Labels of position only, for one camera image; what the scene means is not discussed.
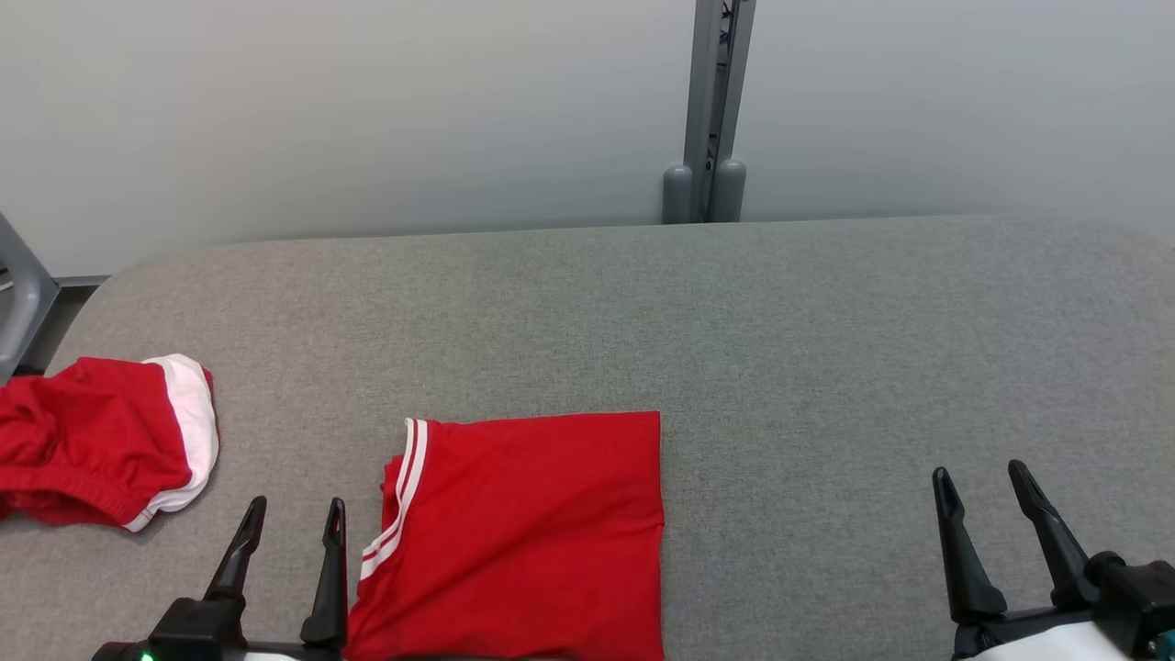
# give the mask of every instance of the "white stripe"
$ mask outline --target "white stripe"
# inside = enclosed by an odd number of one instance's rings
[[[408,470],[412,465],[412,445],[415,444],[416,437],[416,421],[411,418],[404,419],[404,427],[408,430],[408,443],[404,445],[404,460],[400,463],[400,474],[396,477],[396,491],[392,495],[396,497],[397,508],[400,503],[404,497],[404,480],[408,478]],[[380,545],[388,540],[391,535],[396,534],[400,528],[400,515],[396,515],[396,520],[388,526],[388,530],[380,534],[367,548],[363,549],[363,555],[374,553]]]
[[[395,553],[396,547],[400,546],[400,538],[404,533],[404,520],[408,515],[408,508],[412,505],[412,498],[416,497],[416,488],[421,484],[421,472],[424,470],[424,457],[429,448],[428,421],[417,420],[416,424],[419,426],[416,439],[416,461],[412,463],[412,467],[408,472],[408,485],[404,487],[404,497],[400,501],[400,514],[396,517],[396,532],[382,547],[380,547],[380,551],[376,552],[375,557],[363,561],[363,565],[360,567],[361,581],[375,573],[376,567]]]
[[[150,522],[159,511],[177,512],[188,506],[204,491],[208,475],[216,465],[220,439],[216,438],[216,413],[213,411],[213,393],[204,380],[200,364],[181,355],[145,360],[163,369],[167,382],[167,399],[180,426],[183,453],[192,471],[188,484],[177,490],[155,494],[147,507],[126,524],[123,528],[136,533]]]

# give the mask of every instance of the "gray chair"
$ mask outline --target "gray chair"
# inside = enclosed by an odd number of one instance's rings
[[[21,357],[58,295],[58,283],[0,214],[0,264],[8,268],[15,299],[8,318],[0,318],[0,384],[16,371]]]

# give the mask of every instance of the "gray fabric surface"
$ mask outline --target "gray fabric surface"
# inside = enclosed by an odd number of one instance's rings
[[[401,419],[663,412],[670,659],[946,659],[931,471],[1013,608],[1049,581],[1006,465],[1089,553],[1175,560],[1171,251],[961,216],[217,248],[112,278],[54,360],[214,375],[203,494],[141,534],[0,522],[6,657],[88,659],[199,594],[250,497],[244,626],[294,640],[329,498],[350,579]]]

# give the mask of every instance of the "folded red shirt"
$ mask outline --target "folded red shirt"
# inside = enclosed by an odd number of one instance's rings
[[[13,379],[0,389],[0,519],[140,531],[203,491],[219,447],[212,376],[180,355]]]
[[[658,413],[407,425],[345,659],[664,659]]]

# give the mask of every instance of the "white wall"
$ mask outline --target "white wall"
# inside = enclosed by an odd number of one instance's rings
[[[1065,209],[1175,245],[1175,2],[759,0],[744,220]]]
[[[656,222],[692,26],[673,0],[0,0],[0,209],[55,276]]]

